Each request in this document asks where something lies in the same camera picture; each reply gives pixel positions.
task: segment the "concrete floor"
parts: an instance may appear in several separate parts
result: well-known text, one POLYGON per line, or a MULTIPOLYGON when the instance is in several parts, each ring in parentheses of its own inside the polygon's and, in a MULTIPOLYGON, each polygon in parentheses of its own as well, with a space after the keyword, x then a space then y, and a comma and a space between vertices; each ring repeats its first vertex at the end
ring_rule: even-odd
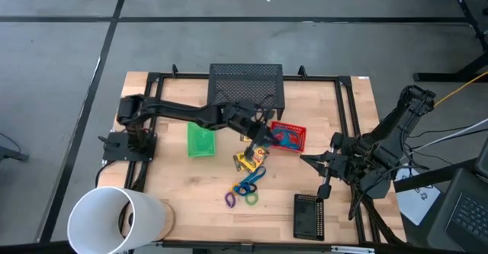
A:
MULTIPOLYGON (((0 0, 0 15, 111 16, 117 0, 0 0)), ((467 0, 483 24, 486 0, 467 0)), ((462 16, 455 0, 126 0, 123 16, 462 16)), ((35 240, 79 115, 108 23, 0 23, 0 132, 30 154, 0 163, 0 245, 35 240)), ((380 117, 414 72, 454 72, 481 54, 465 26, 402 24, 118 24, 54 240, 66 239, 69 212, 94 186, 127 71, 207 72, 210 63, 300 65, 314 75, 370 76, 380 117)), ((442 97, 460 84, 420 83, 442 97)), ((488 115, 488 88, 471 85, 425 116, 416 131, 464 126, 488 115)), ((428 135, 413 144, 438 135, 428 135)), ((433 146, 457 162, 476 156, 486 134, 433 146)), ((0 144, 8 142, 0 139, 0 144)), ((431 168, 443 166, 422 158, 431 168)), ((413 242, 416 231, 408 230, 413 242)), ((152 252, 147 246, 141 252, 152 252)))

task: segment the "blue scissors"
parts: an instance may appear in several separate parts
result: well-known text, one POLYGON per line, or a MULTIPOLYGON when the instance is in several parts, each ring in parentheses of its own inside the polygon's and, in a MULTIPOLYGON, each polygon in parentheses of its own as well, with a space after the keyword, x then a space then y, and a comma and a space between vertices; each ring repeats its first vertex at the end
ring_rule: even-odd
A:
POLYGON ((286 147, 288 149, 299 150, 300 137, 295 131, 277 128, 274 129, 272 133, 276 138, 280 140, 280 146, 286 147))
POLYGON ((240 196, 246 196, 254 193, 258 187, 256 182, 266 174, 266 168, 259 166, 251 175, 243 179, 238 185, 234 186, 234 191, 240 196))

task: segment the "white paper cup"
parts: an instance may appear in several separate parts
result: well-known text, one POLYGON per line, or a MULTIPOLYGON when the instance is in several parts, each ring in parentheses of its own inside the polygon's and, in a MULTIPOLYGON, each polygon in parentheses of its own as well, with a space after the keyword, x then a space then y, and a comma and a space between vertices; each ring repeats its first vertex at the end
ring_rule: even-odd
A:
POLYGON ((155 240, 165 226, 165 208, 148 194, 116 187, 100 187, 86 193, 68 220, 68 240, 81 254, 116 253, 144 246, 155 240), (130 202, 132 227, 124 239, 118 220, 130 202))

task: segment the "red basket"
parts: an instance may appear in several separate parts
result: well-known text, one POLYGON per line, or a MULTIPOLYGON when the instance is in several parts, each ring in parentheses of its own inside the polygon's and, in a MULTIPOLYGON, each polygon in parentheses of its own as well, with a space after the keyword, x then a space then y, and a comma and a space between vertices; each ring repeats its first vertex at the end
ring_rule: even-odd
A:
MULTIPOLYGON (((271 122, 271 132, 274 132, 276 129, 282 129, 285 131, 293 131, 298 135, 298 138, 294 136, 293 134, 288 134, 290 137, 290 142, 296 143, 298 145, 298 149, 293 149, 293 148, 288 148, 285 146, 280 146, 280 145, 273 145, 274 147, 281 149, 281 150, 288 150, 288 151, 294 151, 294 152, 303 152, 303 149, 305 149, 305 137, 307 135, 307 129, 305 127, 299 127, 297 125, 293 124, 286 124, 282 123, 279 121, 272 121, 271 122)), ((276 138, 279 140, 282 140, 283 137, 280 137, 280 134, 275 135, 276 138)))

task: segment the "green plastic box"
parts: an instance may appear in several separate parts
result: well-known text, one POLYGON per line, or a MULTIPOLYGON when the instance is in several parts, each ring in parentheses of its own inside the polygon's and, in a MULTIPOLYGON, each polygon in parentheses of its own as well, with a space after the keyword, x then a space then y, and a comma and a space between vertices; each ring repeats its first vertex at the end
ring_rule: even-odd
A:
POLYGON ((215 155, 215 132, 188 123, 188 156, 215 155))

